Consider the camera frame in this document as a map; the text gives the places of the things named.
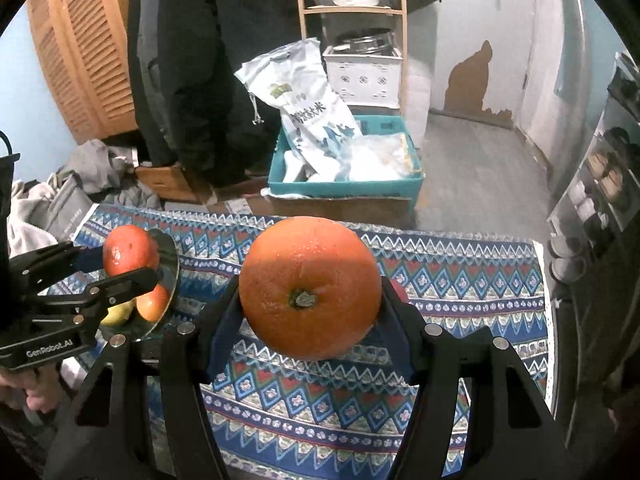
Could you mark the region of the left hand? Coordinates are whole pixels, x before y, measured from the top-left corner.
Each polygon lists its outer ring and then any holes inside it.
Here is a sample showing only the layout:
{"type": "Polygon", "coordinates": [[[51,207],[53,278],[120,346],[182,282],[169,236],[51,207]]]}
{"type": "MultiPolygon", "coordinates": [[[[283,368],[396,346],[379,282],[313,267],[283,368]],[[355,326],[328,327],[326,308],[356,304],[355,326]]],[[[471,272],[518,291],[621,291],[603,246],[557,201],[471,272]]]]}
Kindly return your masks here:
{"type": "Polygon", "coordinates": [[[0,385],[1,403],[14,410],[21,408],[14,399],[16,392],[24,393],[26,406],[30,410],[44,414],[56,410],[65,398],[65,391],[55,364],[15,373],[2,370],[0,385]]]}

